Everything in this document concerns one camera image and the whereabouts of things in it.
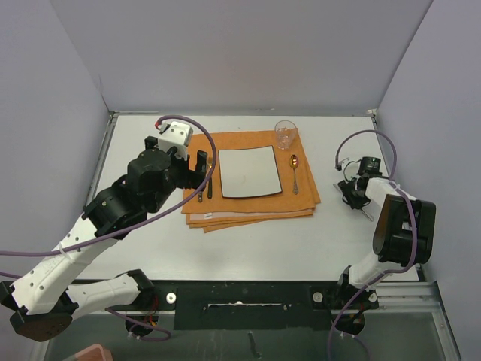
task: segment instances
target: gold spoon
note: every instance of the gold spoon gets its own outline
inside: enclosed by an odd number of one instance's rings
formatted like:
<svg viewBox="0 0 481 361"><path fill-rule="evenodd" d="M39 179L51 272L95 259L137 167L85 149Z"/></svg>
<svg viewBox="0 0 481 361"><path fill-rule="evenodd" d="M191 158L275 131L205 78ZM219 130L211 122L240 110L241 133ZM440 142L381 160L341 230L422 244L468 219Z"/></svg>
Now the gold spoon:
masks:
<svg viewBox="0 0 481 361"><path fill-rule="evenodd" d="M294 192L294 194L298 194L299 190L298 190L298 182L295 179L295 170L299 166L299 159L295 154L291 155L291 159L289 160L289 165L291 166L292 169L294 169L294 189L292 190L292 192Z"/></svg>

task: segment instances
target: clear glass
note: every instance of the clear glass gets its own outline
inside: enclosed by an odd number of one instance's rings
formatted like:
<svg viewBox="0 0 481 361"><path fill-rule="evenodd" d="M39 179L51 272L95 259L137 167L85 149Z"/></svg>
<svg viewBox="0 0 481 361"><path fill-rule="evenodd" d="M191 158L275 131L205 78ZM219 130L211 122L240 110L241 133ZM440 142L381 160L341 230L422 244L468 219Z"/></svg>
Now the clear glass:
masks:
<svg viewBox="0 0 481 361"><path fill-rule="evenodd" d="M275 126L277 147L282 150L289 149L298 134L298 128L293 122L281 120Z"/></svg>

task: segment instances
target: white wall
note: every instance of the white wall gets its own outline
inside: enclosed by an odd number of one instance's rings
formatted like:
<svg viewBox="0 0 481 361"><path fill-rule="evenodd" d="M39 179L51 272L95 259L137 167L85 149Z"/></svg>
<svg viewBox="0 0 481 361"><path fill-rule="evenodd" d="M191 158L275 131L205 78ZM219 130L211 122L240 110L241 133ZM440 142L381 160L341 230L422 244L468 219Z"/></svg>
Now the white wall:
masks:
<svg viewBox="0 0 481 361"><path fill-rule="evenodd" d="M82 210L108 114L48 0L2 2L0 84L0 249L50 250ZM0 358L26 359L10 315L0 307Z"/></svg>
<svg viewBox="0 0 481 361"><path fill-rule="evenodd" d="M111 110L364 115L431 0L51 2Z"/></svg>
<svg viewBox="0 0 481 361"><path fill-rule="evenodd" d="M463 360L478 360L481 2L434 0L380 106L398 179L437 205L431 261Z"/></svg>

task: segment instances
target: white plate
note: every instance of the white plate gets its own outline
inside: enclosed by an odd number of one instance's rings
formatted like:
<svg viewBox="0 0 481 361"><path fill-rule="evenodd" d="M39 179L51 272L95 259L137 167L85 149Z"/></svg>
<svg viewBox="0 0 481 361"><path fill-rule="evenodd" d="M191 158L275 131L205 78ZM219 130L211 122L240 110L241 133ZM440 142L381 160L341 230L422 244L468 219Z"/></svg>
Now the white plate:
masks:
<svg viewBox="0 0 481 361"><path fill-rule="evenodd" d="M246 198L282 192L272 146L220 150L222 196Z"/></svg>

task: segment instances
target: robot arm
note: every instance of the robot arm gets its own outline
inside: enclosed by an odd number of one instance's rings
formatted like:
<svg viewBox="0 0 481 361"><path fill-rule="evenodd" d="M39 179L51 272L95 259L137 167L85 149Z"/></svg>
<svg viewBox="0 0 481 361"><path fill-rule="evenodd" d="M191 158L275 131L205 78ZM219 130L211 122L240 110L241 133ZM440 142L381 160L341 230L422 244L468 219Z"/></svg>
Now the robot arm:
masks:
<svg viewBox="0 0 481 361"><path fill-rule="evenodd" d="M10 285L0 283L0 303L15 312L11 323L16 333L46 341L84 314L113 305L143 307L151 302L153 284L140 270L108 281L71 285L98 255L127 233L77 251L64 249L146 220L147 213L157 212L176 188L199 187L207 170L207 154L199 151L196 170L189 170L191 137L189 125L164 123L159 138L145 139L146 150L129 163L127 174L86 206L72 230L53 249L60 254L44 258Z"/></svg>
<svg viewBox="0 0 481 361"><path fill-rule="evenodd" d="M389 180L382 177L379 167L380 159L365 157L361 160L358 177L338 184L346 203L352 209L361 209L370 202L381 207L373 237L373 250L361 262L344 271L340 282L344 289L360 289L368 285L368 290L372 290L387 276L377 279L379 275L388 270L401 270L410 260L413 225L407 204ZM411 202L416 218L415 263L426 263L431 256L436 206L404 193Z"/></svg>

